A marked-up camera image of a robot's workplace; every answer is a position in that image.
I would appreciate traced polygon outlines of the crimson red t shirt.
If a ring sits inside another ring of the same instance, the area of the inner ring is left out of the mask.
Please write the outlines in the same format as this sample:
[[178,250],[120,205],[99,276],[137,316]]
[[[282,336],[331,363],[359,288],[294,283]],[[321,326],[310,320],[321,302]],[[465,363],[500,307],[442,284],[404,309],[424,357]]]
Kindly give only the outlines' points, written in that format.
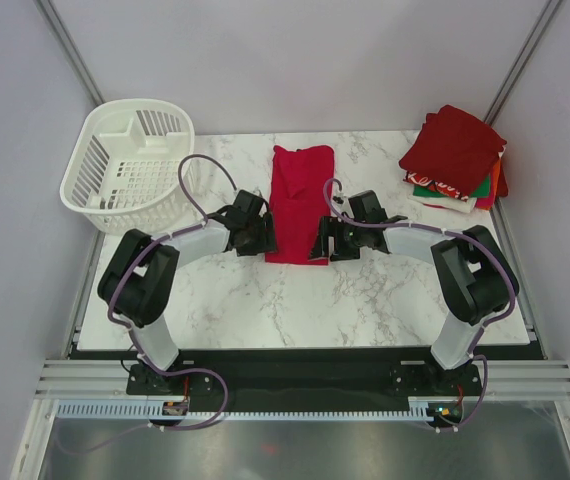
[[326,266],[311,260],[319,222],[330,214],[323,196],[325,182],[334,176],[332,147],[313,146],[295,151],[273,148],[269,207],[273,214],[277,251],[265,255],[273,264]]

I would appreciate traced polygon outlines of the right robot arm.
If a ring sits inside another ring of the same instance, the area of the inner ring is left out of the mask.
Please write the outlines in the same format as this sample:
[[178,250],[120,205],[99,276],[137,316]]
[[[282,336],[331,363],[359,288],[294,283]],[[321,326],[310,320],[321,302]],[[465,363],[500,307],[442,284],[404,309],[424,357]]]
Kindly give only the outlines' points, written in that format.
[[389,217],[369,190],[348,199],[348,216],[327,200],[330,216],[319,220],[311,260],[356,260],[363,248],[402,255],[432,265],[448,308],[430,347],[434,362],[423,368],[432,392],[448,392],[459,381],[457,368],[473,358],[486,328],[516,307],[519,283],[491,232],[482,225],[453,231]]

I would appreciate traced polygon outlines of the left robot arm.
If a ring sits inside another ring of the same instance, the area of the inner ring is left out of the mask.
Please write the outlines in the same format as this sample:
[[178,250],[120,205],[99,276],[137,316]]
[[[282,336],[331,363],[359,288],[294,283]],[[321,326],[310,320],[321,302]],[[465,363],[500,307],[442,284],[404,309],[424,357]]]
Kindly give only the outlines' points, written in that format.
[[150,382],[173,393],[184,382],[174,363],[179,347],[172,340],[164,311],[178,269],[211,255],[236,252],[256,256],[277,250],[268,202],[240,190],[234,202],[204,221],[157,239],[138,229],[127,231],[106,267],[97,294],[108,306],[108,319],[124,327],[139,357],[150,365]]

